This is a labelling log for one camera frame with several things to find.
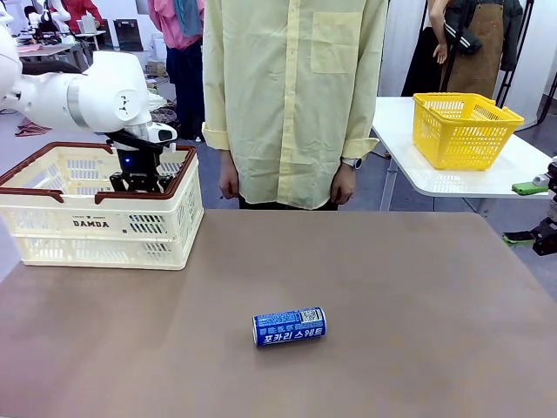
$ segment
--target qr code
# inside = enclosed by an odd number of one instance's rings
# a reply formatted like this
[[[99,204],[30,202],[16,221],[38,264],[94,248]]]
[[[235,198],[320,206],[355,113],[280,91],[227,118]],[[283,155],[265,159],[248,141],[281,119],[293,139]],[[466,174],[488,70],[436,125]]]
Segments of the qr code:
[[[323,320],[323,317],[321,317],[321,312],[318,309],[312,309],[311,311],[301,311],[299,314],[302,317],[302,324],[305,322],[315,322],[317,320]]]

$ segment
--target blue can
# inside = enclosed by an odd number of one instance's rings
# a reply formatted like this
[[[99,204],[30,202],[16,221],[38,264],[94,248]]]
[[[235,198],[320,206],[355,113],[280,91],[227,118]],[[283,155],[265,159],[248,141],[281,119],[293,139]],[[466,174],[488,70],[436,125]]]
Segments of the blue can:
[[[253,340],[258,347],[322,337],[327,331],[320,307],[253,317]]]

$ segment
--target pink shirt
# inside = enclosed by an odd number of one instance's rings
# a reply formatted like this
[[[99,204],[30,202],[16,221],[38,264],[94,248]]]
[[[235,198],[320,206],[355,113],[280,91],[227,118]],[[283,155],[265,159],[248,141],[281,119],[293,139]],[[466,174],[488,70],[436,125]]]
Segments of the pink shirt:
[[[172,0],[148,0],[147,4],[151,20],[157,29],[163,32],[164,42],[169,48],[185,50],[201,38],[201,35],[195,37],[185,37],[182,35]],[[201,21],[203,22],[205,0],[198,0],[198,7]]]

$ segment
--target person's right hand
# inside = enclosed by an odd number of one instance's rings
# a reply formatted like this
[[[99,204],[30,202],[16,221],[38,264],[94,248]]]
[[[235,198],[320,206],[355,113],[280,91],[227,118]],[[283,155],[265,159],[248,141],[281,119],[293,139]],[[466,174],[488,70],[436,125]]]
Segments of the person's right hand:
[[[220,180],[218,187],[226,199],[237,198],[238,191],[238,171],[232,160],[230,151],[220,152]]]
[[[449,47],[447,44],[439,44],[435,48],[433,57],[437,58],[437,64],[443,65],[446,61],[446,57],[449,55]]]

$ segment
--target basket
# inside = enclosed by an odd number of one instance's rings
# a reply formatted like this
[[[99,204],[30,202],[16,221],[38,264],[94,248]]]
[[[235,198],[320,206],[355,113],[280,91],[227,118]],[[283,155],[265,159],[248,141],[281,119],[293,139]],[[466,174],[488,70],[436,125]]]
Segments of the basket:
[[[479,94],[416,94],[414,144],[439,170],[486,170],[524,118]]]
[[[161,155],[165,193],[113,192],[108,145],[53,143],[0,177],[0,213],[24,264],[185,267],[203,217],[194,147]]]

